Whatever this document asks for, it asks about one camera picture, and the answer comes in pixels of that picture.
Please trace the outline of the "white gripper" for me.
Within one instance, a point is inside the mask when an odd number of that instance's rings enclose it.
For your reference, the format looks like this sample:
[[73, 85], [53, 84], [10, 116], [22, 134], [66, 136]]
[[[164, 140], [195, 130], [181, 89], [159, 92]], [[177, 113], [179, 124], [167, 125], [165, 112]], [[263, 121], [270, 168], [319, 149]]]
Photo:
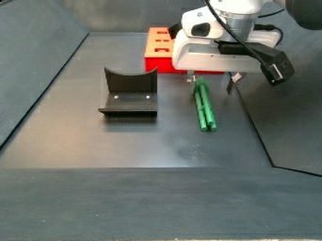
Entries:
[[173, 41], [172, 66], [176, 70], [187, 70], [187, 83], [196, 82], [195, 71], [236, 72], [228, 74], [227, 94], [244, 78], [243, 72], [260, 71], [260, 62], [254, 57], [221, 55], [212, 39], [189, 38], [183, 30]]

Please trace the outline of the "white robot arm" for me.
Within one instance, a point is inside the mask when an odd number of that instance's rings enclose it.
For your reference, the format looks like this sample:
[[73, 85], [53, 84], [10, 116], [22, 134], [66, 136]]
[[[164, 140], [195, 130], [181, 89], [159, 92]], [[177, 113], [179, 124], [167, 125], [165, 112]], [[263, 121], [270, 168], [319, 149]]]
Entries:
[[204, 0], [168, 28], [177, 70], [260, 72], [271, 85], [294, 75], [284, 52], [275, 49], [282, 35], [255, 24], [263, 5], [278, 4], [299, 26], [322, 30], [322, 0]]

